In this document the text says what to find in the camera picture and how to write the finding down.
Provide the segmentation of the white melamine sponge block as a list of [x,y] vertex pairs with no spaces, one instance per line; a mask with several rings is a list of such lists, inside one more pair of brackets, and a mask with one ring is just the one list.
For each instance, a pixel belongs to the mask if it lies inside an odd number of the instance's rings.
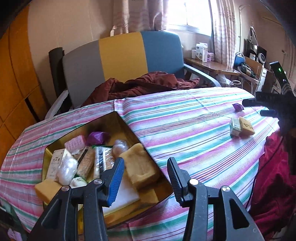
[[122,208],[125,208],[136,201],[140,200],[137,190],[133,188],[132,183],[126,172],[124,172],[119,190],[116,196],[116,200],[110,207],[104,207],[104,216],[114,213]]

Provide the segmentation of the green cracker pack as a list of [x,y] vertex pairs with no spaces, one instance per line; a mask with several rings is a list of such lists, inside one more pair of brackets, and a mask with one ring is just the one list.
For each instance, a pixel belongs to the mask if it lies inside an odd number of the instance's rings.
[[110,146],[93,146],[95,151],[93,178],[100,178],[101,174],[114,165],[114,157],[112,156],[112,148]]
[[84,180],[87,179],[87,176],[94,165],[95,151],[92,147],[89,147],[86,154],[82,158],[81,162],[78,165],[77,175]]

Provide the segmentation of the yellow wedge sponge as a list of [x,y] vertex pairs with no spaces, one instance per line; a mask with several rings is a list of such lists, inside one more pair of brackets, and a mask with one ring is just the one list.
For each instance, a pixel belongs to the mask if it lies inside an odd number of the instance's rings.
[[141,143],[119,155],[124,159],[125,170],[133,187],[140,190],[156,182],[160,170]]

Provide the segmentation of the white plastic bag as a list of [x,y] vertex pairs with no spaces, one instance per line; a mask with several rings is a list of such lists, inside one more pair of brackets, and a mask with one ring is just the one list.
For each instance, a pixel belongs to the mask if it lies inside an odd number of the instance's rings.
[[115,140],[114,145],[112,147],[112,156],[116,159],[128,149],[129,146],[125,140],[117,139]]

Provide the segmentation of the white fluffy puff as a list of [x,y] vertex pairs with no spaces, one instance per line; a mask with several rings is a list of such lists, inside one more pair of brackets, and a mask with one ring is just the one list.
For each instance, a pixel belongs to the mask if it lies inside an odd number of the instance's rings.
[[77,173],[78,161],[71,155],[66,154],[57,171],[57,179],[61,185],[69,185]]

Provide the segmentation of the pink hair roller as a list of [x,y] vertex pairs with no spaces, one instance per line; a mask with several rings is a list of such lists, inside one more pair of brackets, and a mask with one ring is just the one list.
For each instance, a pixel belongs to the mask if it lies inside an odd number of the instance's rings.
[[71,154],[77,154],[81,149],[86,147],[86,140],[83,135],[72,138],[64,144],[64,147]]

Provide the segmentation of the white medicine carton box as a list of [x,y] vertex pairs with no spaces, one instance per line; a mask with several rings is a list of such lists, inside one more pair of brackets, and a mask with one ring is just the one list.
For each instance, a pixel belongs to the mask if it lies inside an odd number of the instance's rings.
[[46,175],[47,179],[57,181],[58,169],[62,163],[63,158],[67,156],[67,152],[68,151],[66,149],[59,149],[53,152],[53,156],[51,157],[51,161]]

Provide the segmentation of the yellow cube sponge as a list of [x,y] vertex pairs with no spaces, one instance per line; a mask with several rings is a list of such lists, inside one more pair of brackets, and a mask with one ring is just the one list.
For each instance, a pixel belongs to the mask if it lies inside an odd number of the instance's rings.
[[35,185],[35,191],[37,197],[49,204],[61,187],[62,185],[58,182],[52,179],[45,179],[43,182]]

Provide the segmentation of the cream sock ball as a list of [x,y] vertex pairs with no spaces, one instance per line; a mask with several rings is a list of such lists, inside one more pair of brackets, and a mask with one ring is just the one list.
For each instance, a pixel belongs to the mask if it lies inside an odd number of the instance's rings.
[[86,186],[87,184],[88,183],[82,177],[75,177],[70,182],[70,187],[71,188],[79,188],[79,187]]

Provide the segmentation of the purple origami paper piece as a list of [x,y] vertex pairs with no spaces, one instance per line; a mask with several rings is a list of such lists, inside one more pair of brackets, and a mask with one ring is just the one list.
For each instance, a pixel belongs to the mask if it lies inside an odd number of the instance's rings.
[[107,132],[92,132],[86,140],[89,146],[105,145],[110,140],[110,134]]

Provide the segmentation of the striped pink green bedsheet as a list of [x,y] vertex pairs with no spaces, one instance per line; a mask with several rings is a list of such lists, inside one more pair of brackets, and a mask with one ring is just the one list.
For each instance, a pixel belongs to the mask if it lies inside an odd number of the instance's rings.
[[34,186],[41,181],[46,147],[60,137],[116,111],[163,172],[174,157],[180,168],[207,186],[228,185],[242,203],[252,183],[266,138],[278,129],[260,108],[246,108],[255,134],[232,138],[229,121],[238,116],[233,104],[250,98],[240,88],[200,88],[111,100],[78,108],[26,128],[8,151],[1,167],[1,203],[9,204],[31,231],[43,212]]

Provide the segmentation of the wooden side desk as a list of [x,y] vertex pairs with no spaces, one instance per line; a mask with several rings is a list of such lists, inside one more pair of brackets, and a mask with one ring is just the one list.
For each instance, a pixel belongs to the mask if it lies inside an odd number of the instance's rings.
[[202,62],[201,60],[192,58],[184,58],[184,62],[194,68],[203,71],[204,73],[209,73],[209,75],[211,75],[212,77],[215,77],[219,74],[230,76],[240,75],[240,73],[233,68],[217,62]]

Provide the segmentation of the white product boxes on desk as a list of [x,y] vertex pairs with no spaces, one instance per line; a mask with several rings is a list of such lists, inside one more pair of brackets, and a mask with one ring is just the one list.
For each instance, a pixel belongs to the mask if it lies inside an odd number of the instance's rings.
[[213,62],[214,53],[208,52],[207,43],[197,43],[195,49],[191,51],[191,58],[202,62]]

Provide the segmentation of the red cloth at edge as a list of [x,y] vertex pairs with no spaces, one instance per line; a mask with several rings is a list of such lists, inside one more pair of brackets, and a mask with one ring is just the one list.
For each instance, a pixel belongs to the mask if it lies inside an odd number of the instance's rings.
[[295,175],[290,173],[288,153],[280,132],[266,138],[249,213],[265,240],[288,225],[295,209]]

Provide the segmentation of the orange wooden wall panel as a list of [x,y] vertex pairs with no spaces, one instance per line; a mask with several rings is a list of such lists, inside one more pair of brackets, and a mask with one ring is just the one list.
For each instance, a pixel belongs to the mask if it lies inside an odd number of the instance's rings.
[[49,110],[32,61],[28,15],[27,6],[1,37],[1,161],[23,130]]

